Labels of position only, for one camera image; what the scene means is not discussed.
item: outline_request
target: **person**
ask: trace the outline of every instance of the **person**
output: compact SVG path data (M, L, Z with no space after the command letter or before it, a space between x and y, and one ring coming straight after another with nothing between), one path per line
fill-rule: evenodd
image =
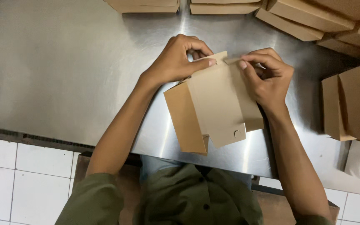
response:
M165 83L216 64L214 59L189 62L187 53L194 59L213 54L197 37L179 34L169 39L101 137L86 178L74 187L56 225L118 224L124 203L115 175L127 159L153 95ZM285 103L293 67L268 48L241 55L239 68L267 115L277 171L296 223L332 224L324 188ZM147 172L141 171L143 192L134 224L263 224L256 197L228 172L211 169L204 174L194 165L153 157L142 156L142 161Z

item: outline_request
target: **jeans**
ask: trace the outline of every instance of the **jeans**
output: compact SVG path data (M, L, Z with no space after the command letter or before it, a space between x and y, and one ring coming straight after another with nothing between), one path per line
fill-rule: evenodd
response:
M147 180L148 176L156 173L158 170L166 169L170 167L182 167L185 163L177 162L169 159L161 159L152 156L140 155L141 161L143 165L140 171L140 183L142 184L145 180ZM251 175L245 173L238 173L234 171L226 171L229 175L234 177L235 179L243 182L251 189Z

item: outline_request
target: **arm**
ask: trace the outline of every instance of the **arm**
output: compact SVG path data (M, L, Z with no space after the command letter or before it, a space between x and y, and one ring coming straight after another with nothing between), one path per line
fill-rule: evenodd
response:
M184 79L198 70L216 64L213 59L189 62L213 54L196 37L179 34L172 37L155 62L141 74L134 90L119 110L94 149L86 175L98 172L117 174L130 152L148 105L158 88L168 82Z
M270 48L242 55L241 59L240 68L268 117L277 171L294 215L319 215L331 220L326 193L285 103L294 69ZM252 66L257 63L266 69Z

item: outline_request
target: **forearm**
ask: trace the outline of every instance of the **forearm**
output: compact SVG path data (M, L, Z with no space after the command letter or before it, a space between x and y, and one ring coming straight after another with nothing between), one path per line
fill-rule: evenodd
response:
M159 85L140 79L93 151L87 175L117 174L130 152L148 105Z
M330 212L326 193L292 124L287 107L283 113L268 114L277 171L285 196L297 215L321 215Z

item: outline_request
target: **shirt sleeve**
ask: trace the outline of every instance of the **shirt sleeve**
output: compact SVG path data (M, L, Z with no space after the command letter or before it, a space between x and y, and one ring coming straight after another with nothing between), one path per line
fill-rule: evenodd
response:
M123 204L113 175L92 174L73 188L55 225L118 224Z
M322 216L301 216L297 219L296 225L334 225Z

